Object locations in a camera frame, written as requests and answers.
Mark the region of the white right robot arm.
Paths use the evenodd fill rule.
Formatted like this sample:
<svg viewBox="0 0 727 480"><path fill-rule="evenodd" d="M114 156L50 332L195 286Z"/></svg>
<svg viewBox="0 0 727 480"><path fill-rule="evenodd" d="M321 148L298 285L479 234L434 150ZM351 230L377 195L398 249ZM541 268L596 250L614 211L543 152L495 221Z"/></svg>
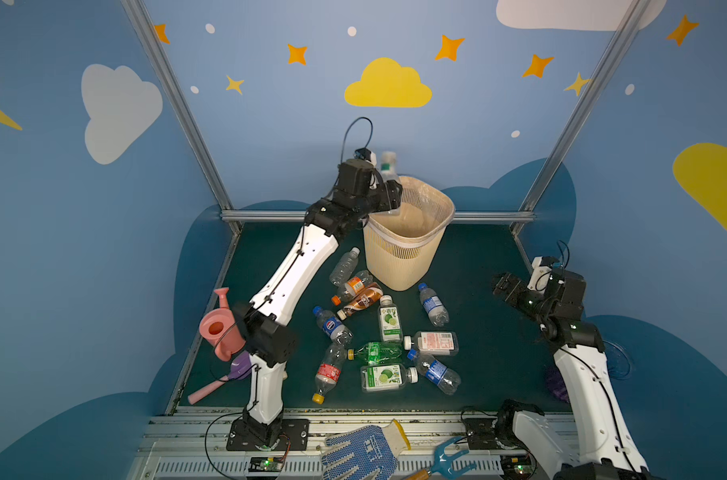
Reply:
<svg viewBox="0 0 727 480"><path fill-rule="evenodd" d="M551 479L651 478L613 392L605 342L597 326L581 319L583 276L555 268L545 280L538 290L536 279L503 273L493 293L539 326L569 396L579 447L571 449L555 433L543 410L512 399L497 411L497 441L533 454Z"/></svg>

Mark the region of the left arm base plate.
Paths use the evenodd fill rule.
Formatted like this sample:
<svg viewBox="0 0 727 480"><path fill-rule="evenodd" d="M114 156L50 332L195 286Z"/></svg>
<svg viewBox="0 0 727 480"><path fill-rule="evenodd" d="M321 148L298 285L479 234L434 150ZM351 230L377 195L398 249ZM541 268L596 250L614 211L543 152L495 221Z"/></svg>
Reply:
<svg viewBox="0 0 727 480"><path fill-rule="evenodd" d="M232 422L225 449L227 451L305 451L310 422L306 419L277 419L261 424L251 418Z"/></svg>

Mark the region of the lime label bottle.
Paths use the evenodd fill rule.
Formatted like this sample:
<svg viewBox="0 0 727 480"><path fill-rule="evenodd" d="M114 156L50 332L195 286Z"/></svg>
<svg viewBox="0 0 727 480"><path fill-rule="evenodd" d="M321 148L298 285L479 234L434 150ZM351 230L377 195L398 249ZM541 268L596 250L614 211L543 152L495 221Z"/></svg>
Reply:
<svg viewBox="0 0 727 480"><path fill-rule="evenodd" d="M399 310L390 295L383 295L379 299L379 330L381 330L383 342L401 343L403 341Z"/></svg>
<svg viewBox="0 0 727 480"><path fill-rule="evenodd" d="M365 366L360 370L360 378L363 392L381 393L417 383L419 372L415 367L405 367L401 364Z"/></svg>

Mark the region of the green sprite bottle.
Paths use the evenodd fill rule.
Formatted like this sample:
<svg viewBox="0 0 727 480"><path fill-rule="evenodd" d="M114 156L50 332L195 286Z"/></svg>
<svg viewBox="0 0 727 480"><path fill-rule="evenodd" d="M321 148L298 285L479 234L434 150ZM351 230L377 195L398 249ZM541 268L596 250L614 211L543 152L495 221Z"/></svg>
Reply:
<svg viewBox="0 0 727 480"><path fill-rule="evenodd" d="M401 361L403 348L395 342L369 342L347 350L347 359L365 366L389 365Z"/></svg>

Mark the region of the red label cola bottle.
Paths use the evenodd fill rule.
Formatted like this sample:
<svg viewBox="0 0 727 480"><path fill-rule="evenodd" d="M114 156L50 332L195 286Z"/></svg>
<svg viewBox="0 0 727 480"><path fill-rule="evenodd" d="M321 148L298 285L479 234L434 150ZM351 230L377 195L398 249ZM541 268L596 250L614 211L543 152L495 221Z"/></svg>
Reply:
<svg viewBox="0 0 727 480"><path fill-rule="evenodd" d="M325 402L326 396L337 386L345 362L347 362L347 348L332 342L325 351L315 374L315 392L312 396L314 403L322 405Z"/></svg>

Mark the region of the pink label white cap bottle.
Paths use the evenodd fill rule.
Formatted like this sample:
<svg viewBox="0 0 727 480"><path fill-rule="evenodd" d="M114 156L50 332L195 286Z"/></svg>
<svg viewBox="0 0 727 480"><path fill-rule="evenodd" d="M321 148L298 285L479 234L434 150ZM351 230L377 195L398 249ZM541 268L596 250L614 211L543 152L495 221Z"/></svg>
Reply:
<svg viewBox="0 0 727 480"><path fill-rule="evenodd" d="M459 353L459 338L455 332L422 332L403 337L403 348L433 356L453 356Z"/></svg>

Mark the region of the clear bottle grey cap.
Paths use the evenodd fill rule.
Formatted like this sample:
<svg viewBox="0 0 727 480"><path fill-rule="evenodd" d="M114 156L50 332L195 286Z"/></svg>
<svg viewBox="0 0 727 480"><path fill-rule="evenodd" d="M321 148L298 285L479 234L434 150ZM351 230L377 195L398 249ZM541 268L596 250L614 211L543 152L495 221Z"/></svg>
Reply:
<svg viewBox="0 0 727 480"><path fill-rule="evenodd" d="M387 211L387 215L397 216L401 212L401 180L397 174L397 154L391 151L385 151L381 154L381 176L385 186L389 190L389 204L391 209Z"/></svg>

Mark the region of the blue pepsi bottle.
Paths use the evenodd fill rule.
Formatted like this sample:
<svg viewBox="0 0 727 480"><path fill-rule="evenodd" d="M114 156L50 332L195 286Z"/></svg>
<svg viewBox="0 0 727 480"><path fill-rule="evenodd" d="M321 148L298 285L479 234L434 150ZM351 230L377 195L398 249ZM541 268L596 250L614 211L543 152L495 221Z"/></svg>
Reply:
<svg viewBox="0 0 727 480"><path fill-rule="evenodd" d="M315 306L312 310L318 328L329 337L332 342L345 346L351 344L353 335L343 322L330 310Z"/></svg>

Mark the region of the orange cap soda bottle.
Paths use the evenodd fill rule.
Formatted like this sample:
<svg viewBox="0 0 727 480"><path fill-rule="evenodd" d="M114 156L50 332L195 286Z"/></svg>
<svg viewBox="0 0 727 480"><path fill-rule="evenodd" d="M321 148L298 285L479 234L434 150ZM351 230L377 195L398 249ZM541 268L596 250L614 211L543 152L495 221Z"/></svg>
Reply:
<svg viewBox="0 0 727 480"><path fill-rule="evenodd" d="M361 270L338 288L331 301L335 306L349 302L359 296L371 283L373 283L373 274L369 270Z"/></svg>

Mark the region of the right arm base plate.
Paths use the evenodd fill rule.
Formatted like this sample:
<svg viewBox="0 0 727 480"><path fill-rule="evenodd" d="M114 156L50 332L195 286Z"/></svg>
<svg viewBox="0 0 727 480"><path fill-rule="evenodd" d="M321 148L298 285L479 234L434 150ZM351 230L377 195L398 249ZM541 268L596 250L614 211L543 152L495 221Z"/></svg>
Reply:
<svg viewBox="0 0 727 480"><path fill-rule="evenodd" d="M470 450L503 450L507 448L497 436L497 418L483 416L463 419Z"/></svg>

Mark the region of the pink toy watering can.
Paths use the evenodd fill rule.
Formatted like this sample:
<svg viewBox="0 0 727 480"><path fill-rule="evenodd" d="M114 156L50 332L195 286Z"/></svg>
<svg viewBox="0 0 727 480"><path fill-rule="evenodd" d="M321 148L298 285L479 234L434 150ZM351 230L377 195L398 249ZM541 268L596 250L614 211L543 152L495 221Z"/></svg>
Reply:
<svg viewBox="0 0 727 480"><path fill-rule="evenodd" d="M240 330L227 300L227 287L214 290L218 307L207 313L199 324L199 334L213 348L216 357L229 362L245 346Z"/></svg>

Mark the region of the upright lime label bottle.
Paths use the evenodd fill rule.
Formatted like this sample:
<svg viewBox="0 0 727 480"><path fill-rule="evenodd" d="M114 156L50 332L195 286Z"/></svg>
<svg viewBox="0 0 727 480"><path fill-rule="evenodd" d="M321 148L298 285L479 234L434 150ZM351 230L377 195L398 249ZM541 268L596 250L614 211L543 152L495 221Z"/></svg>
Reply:
<svg viewBox="0 0 727 480"><path fill-rule="evenodd" d="M383 342L401 343L403 341L399 310L390 295L383 295L379 299L379 330L381 330Z"/></svg>

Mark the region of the beige plastic waste bin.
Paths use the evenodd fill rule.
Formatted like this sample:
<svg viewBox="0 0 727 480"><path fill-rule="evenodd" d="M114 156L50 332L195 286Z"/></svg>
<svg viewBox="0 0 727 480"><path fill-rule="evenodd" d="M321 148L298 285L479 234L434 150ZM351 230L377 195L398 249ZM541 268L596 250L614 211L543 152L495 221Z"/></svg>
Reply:
<svg viewBox="0 0 727 480"><path fill-rule="evenodd" d="M405 291L427 274L445 229L455 216L449 196L417 178L401 177L397 215L369 216L363 230L367 269L380 284Z"/></svg>

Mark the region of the blue garden hand fork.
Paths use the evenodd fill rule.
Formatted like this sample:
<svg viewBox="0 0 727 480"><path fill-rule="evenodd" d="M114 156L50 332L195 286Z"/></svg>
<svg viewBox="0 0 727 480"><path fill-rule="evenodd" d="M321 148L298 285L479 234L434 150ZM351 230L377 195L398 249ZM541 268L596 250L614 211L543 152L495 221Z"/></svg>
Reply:
<svg viewBox="0 0 727 480"><path fill-rule="evenodd" d="M455 468L455 462L469 454L469 450L459 449L455 453L449 453L447 449L467 443L467 440L469 440L468 435L457 436L437 445L435 450L433 450L433 460L431 460L429 466L417 469L415 467L399 465L399 469L407 472L407 479L427 480L435 475L439 475L445 479L459 479L461 476L477 470L477 464L475 462L469 462L461 468Z"/></svg>

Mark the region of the purple toy spatula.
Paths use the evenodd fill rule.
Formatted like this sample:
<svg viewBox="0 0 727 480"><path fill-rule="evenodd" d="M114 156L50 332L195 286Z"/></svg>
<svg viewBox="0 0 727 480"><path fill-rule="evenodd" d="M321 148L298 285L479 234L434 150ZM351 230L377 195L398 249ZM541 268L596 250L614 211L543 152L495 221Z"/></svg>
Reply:
<svg viewBox="0 0 727 480"><path fill-rule="evenodd" d="M229 368L229 374L221 376L210 382L209 384L201 387L199 390L191 393L187 396L187 401L190 405L197 404L200 400L209 396L211 393L219 390L223 385L230 382L237 382L245 380L252 371L252 365L250 356L247 352L243 351L233 358Z"/></svg>

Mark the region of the blue knitted work glove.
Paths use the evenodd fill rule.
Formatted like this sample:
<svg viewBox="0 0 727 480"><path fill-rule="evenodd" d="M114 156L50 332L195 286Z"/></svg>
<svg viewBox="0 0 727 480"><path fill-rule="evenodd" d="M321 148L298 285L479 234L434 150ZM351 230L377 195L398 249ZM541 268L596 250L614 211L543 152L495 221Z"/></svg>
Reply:
<svg viewBox="0 0 727 480"><path fill-rule="evenodd" d="M323 479L379 479L393 476L399 455L411 450L403 426L393 420L385 427L367 425L324 440Z"/></svg>

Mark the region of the brown coffee drink bottle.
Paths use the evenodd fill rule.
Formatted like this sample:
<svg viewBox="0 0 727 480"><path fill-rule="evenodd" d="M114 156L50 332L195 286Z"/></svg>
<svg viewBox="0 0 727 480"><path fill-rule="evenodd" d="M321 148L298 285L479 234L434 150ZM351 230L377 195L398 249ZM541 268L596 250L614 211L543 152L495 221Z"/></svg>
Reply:
<svg viewBox="0 0 727 480"><path fill-rule="evenodd" d="M349 304L340 308L336 312L336 316L340 320L344 321L350 316L353 316L353 314L373 306L373 304L377 303L381 297L383 297L383 290L381 289L381 286L377 283L373 283L371 286L363 289L361 294L351 300Z"/></svg>

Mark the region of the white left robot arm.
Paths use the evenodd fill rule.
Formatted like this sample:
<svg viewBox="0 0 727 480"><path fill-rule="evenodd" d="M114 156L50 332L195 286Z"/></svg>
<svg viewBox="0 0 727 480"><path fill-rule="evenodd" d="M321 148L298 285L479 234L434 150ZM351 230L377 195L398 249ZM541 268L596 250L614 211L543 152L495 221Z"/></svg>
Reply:
<svg viewBox="0 0 727 480"><path fill-rule="evenodd" d="M247 304L233 307L252 364L250 397L241 420L256 446L275 446L282 432L283 373L298 340L288 324L298 300L341 240L369 215L399 207L401 194L401 184L383 180L373 162L343 161L331 192L306 210L275 274Z"/></svg>

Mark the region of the blue label water bottle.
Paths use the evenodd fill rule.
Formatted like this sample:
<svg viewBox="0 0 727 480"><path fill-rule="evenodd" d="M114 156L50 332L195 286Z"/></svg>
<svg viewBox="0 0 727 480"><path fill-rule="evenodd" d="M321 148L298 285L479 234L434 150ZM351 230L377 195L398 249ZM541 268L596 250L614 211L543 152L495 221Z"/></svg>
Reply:
<svg viewBox="0 0 727 480"><path fill-rule="evenodd" d="M415 364L419 375L422 375L432 384L435 384L444 394L455 395L457 390L459 390L461 376L435 356L417 349L411 349L407 353L407 359Z"/></svg>

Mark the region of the small blue cap bottle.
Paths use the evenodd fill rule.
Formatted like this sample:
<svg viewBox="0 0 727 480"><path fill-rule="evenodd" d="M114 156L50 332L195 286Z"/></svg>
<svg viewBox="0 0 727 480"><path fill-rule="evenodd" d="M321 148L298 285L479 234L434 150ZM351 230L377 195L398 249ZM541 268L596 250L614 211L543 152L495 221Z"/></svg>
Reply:
<svg viewBox="0 0 727 480"><path fill-rule="evenodd" d="M433 288L425 283L419 283L419 300L435 327L443 327L449 323L449 312Z"/></svg>

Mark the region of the clear plain plastic bottle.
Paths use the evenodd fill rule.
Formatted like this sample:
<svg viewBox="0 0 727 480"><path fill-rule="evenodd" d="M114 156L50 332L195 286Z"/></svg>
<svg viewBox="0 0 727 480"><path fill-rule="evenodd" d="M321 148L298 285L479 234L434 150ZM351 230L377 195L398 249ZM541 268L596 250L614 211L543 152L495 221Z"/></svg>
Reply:
<svg viewBox="0 0 727 480"><path fill-rule="evenodd" d="M336 287L339 287L354 273L354 270L358 264L360 250L358 247L353 247L349 252L346 252L341 256L339 262L333 267L331 274L329 275L329 281Z"/></svg>

